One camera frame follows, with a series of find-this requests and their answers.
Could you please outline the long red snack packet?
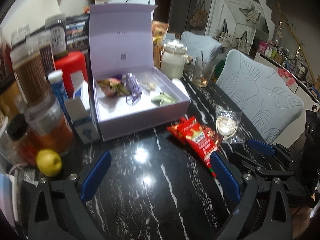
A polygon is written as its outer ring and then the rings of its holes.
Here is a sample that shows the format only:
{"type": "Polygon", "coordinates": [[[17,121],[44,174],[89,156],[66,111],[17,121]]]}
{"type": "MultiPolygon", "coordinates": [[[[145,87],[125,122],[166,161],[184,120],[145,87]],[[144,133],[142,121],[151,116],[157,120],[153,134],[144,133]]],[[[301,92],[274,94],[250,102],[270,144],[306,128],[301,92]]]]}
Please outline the long red snack packet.
{"type": "Polygon", "coordinates": [[[216,178],[210,164],[210,156],[214,151],[219,150],[223,136],[210,127],[199,123],[194,116],[189,119],[180,118],[179,123],[168,126],[167,131],[180,143],[188,145],[216,178]]]}

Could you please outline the near light blue chair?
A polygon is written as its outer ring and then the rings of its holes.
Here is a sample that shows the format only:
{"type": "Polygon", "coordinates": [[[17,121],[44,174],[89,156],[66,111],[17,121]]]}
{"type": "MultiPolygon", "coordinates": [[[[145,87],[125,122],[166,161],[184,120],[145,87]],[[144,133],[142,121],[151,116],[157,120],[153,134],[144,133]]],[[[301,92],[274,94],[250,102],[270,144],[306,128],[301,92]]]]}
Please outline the near light blue chair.
{"type": "Polygon", "coordinates": [[[277,71],[232,49],[216,83],[270,144],[304,111],[277,71]]]}

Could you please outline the yellow green apple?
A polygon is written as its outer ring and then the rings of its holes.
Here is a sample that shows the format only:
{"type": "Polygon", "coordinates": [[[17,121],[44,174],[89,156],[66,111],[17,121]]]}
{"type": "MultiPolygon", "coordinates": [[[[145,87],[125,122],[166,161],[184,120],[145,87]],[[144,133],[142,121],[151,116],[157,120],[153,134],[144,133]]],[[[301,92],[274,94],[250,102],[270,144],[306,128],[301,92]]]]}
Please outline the yellow green apple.
{"type": "Polygon", "coordinates": [[[50,149],[40,150],[36,156],[36,165],[47,177],[57,176],[62,169],[62,160],[58,153],[50,149]]]}

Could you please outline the orange liquid jar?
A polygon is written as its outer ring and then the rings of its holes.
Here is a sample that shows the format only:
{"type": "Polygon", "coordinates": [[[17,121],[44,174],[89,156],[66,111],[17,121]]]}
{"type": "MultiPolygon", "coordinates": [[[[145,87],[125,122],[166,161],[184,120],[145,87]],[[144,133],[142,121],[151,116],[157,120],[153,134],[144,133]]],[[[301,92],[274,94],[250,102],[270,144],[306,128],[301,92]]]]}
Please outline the orange liquid jar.
{"type": "Polygon", "coordinates": [[[65,154],[73,141],[73,131],[54,94],[30,107],[25,119],[44,148],[65,154]]]}

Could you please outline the white blue carton box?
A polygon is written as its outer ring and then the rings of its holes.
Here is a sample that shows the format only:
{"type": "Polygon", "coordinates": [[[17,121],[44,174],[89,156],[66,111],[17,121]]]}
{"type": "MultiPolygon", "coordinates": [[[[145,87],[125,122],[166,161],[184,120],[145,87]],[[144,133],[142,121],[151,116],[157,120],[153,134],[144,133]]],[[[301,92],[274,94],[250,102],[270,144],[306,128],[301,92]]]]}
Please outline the white blue carton box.
{"type": "Polygon", "coordinates": [[[100,140],[98,129],[90,112],[88,83],[82,81],[74,91],[73,97],[65,101],[65,108],[71,119],[72,127],[84,144],[100,140]]]}

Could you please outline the glass cup with spoon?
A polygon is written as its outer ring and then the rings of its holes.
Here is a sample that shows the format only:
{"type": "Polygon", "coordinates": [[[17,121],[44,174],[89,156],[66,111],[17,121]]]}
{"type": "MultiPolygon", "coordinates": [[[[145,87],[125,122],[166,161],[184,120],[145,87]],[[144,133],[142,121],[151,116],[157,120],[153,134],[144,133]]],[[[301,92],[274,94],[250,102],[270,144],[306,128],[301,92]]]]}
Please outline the glass cup with spoon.
{"type": "Polygon", "coordinates": [[[203,52],[201,52],[201,56],[197,57],[195,61],[192,83],[197,87],[207,87],[212,78],[214,67],[212,59],[205,59],[203,52]]]}

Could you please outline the pink green candy wrapper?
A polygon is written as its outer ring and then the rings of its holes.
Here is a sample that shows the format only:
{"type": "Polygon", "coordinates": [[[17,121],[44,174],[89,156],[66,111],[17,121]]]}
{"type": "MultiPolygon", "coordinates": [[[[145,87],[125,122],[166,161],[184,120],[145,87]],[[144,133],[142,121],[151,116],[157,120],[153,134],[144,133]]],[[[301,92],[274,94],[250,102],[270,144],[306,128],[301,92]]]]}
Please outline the pink green candy wrapper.
{"type": "Polygon", "coordinates": [[[130,95],[122,81],[111,77],[104,80],[97,81],[98,86],[108,98],[121,97],[130,95]]]}

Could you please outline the green leaf wrapped packet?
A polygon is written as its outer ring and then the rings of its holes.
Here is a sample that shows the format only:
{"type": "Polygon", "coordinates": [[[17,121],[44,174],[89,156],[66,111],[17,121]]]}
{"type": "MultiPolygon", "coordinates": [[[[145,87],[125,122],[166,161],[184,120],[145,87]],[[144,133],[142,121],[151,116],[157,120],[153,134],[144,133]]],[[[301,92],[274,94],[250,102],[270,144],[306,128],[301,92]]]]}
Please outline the green leaf wrapped packet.
{"type": "Polygon", "coordinates": [[[172,98],[169,94],[161,92],[158,96],[152,98],[151,102],[156,106],[166,106],[170,104],[175,104],[176,100],[172,98]]]}

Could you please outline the blue white tube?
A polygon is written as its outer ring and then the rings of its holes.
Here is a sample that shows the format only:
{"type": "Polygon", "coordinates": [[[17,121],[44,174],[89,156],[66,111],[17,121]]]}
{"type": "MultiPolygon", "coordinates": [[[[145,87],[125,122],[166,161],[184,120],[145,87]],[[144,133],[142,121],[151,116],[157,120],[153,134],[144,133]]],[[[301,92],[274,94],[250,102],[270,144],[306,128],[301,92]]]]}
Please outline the blue white tube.
{"type": "Polygon", "coordinates": [[[48,74],[48,81],[51,85],[51,88],[60,104],[60,107],[68,121],[71,125],[72,121],[65,107],[65,101],[68,100],[68,95],[65,89],[65,85],[63,82],[63,71],[58,69],[48,74]]]}

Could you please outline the far light blue chair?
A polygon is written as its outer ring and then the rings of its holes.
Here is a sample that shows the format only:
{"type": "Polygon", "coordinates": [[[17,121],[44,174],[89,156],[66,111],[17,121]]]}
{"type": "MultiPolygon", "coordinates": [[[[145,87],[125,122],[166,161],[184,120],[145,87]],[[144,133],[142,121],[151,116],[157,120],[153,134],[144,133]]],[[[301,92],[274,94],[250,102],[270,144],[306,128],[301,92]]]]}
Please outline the far light blue chair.
{"type": "Polygon", "coordinates": [[[213,62],[221,49],[221,43],[210,36],[196,35],[189,31],[181,34],[181,42],[187,47],[187,55],[192,57],[191,66],[196,58],[203,55],[205,62],[213,62]]]}

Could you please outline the brown powder jar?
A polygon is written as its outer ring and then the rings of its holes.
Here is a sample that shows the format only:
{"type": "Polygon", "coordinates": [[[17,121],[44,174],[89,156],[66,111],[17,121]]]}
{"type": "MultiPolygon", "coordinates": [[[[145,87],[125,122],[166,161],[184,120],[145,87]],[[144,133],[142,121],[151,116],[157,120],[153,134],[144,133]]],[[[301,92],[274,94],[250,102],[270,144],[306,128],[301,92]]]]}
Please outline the brown powder jar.
{"type": "Polygon", "coordinates": [[[29,40],[10,52],[12,68],[23,100],[28,106],[39,104],[50,87],[41,60],[39,43],[29,40]]]}

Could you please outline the hanging brown tote bag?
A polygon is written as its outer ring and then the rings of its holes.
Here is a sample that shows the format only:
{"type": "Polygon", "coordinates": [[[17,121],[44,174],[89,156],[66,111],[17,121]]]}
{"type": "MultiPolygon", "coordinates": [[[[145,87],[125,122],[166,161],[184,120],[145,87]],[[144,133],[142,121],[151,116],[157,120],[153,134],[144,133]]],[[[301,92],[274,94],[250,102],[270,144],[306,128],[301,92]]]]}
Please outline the hanging brown tote bag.
{"type": "Polygon", "coordinates": [[[203,30],[206,27],[207,17],[206,2],[200,0],[189,21],[189,25],[194,29],[203,30]]]}

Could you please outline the black snack bag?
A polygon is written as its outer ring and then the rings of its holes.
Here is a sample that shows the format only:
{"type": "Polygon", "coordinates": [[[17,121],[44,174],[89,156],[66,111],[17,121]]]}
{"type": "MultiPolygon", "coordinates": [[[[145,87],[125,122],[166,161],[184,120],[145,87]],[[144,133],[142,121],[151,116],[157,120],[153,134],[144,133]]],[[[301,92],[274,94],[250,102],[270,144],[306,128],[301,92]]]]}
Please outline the black snack bag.
{"type": "Polygon", "coordinates": [[[66,18],[67,49],[85,51],[88,49],[89,14],[75,15],[66,18]]]}

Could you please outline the dark label jar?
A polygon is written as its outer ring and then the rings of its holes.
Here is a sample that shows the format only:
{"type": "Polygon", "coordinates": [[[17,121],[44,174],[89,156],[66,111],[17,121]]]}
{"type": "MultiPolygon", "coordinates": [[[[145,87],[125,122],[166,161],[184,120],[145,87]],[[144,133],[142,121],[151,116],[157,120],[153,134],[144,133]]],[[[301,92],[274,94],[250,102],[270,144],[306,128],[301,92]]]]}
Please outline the dark label jar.
{"type": "Polygon", "coordinates": [[[46,30],[50,30],[53,57],[58,60],[68,54],[65,14],[54,15],[45,20],[46,30]]]}

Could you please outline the purple drawstring pouch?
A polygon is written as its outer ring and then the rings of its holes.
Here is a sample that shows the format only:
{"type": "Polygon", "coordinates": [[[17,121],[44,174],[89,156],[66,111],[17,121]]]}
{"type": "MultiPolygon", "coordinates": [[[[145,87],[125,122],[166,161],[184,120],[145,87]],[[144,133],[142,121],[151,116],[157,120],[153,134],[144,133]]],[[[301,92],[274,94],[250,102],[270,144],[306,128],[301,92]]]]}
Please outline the purple drawstring pouch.
{"type": "Polygon", "coordinates": [[[141,97],[142,90],[139,86],[138,80],[132,73],[127,73],[125,76],[125,86],[130,93],[126,96],[126,102],[131,102],[134,105],[141,97]]]}

